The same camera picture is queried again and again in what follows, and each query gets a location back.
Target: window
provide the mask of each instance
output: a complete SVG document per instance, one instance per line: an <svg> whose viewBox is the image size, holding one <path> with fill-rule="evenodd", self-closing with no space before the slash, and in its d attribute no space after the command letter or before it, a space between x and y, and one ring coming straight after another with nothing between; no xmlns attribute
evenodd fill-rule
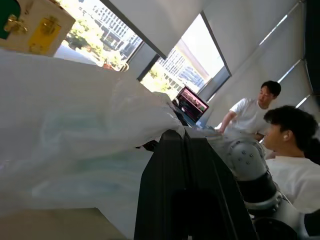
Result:
<svg viewBox="0 0 320 240"><path fill-rule="evenodd" d="M118 32L120 30L119 25L126 25L100 0L57 1L76 20L58 50L61 58L70 56L70 52L76 52L72 53L73 59L74 56L79 56L80 62L81 59L87 59L86 63L101 67L108 64L117 70L118 66L123 66L139 47L129 41L132 37L140 39L132 30L122 36L116 34L117 28Z"/></svg>
<svg viewBox="0 0 320 240"><path fill-rule="evenodd" d="M138 79L151 92L167 93L173 100L184 86L198 94L223 67L224 62L199 14L167 59L159 58Z"/></svg>

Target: young man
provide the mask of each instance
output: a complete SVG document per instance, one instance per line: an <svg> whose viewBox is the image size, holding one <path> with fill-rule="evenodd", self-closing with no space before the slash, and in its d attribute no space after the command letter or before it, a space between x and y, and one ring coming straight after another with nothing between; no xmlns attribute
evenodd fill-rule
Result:
<svg viewBox="0 0 320 240"><path fill-rule="evenodd" d="M220 133L225 131L238 131L251 134L260 141L268 128L264 121L264 115L268 111L270 103L281 92L281 85L276 81L266 81L262 84L258 100L243 98L235 104L223 118Z"/></svg>
<svg viewBox="0 0 320 240"><path fill-rule="evenodd" d="M316 120L293 106L270 110L264 119L271 124L264 146L276 152L266 161L273 181L299 211L320 209L320 165L304 154L318 128Z"/></svg>

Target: laptop screen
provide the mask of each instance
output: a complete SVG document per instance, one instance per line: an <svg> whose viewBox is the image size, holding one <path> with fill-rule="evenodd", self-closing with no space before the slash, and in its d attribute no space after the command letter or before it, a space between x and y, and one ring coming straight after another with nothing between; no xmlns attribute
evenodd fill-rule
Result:
<svg viewBox="0 0 320 240"><path fill-rule="evenodd" d="M209 106L186 86L172 101L173 104L195 123L206 112Z"/></svg>

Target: yellow label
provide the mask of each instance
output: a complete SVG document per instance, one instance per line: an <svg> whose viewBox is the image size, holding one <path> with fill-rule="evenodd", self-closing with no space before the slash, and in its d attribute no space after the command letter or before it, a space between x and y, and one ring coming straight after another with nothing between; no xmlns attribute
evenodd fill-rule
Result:
<svg viewBox="0 0 320 240"><path fill-rule="evenodd" d="M55 18L43 18L40 25L29 39L29 52L34 54L46 54L52 42L59 34L61 26L56 24Z"/></svg>

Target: transparent plastic sheet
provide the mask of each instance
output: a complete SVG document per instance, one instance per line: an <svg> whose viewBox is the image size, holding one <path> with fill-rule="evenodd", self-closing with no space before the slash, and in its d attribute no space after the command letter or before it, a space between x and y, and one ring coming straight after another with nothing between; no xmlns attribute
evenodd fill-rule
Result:
<svg viewBox="0 0 320 240"><path fill-rule="evenodd" d="M0 50L0 57L0 215L36 207L35 203L43 208L46 204L50 208L60 208L64 203L68 208L88 208L102 202L108 205L108 201L110 205L121 203L116 200L116 191L114 200L112 191L108 191L108 201L100 198L104 185L98 184L97 192L95 188L86 192L86 184L117 179L115 171L105 167L97 172L84 167L74 177L78 164L97 158L114 160L112 156L135 151L134 147L168 129L184 135L170 107L131 78L130 71L119 73L4 50ZM127 161L136 159L126 156ZM142 168L135 172L138 181ZM45 190L43 186L51 181L55 181L55 187ZM49 190L59 186L63 191L58 195ZM35 196L39 188L41 201Z"/></svg>

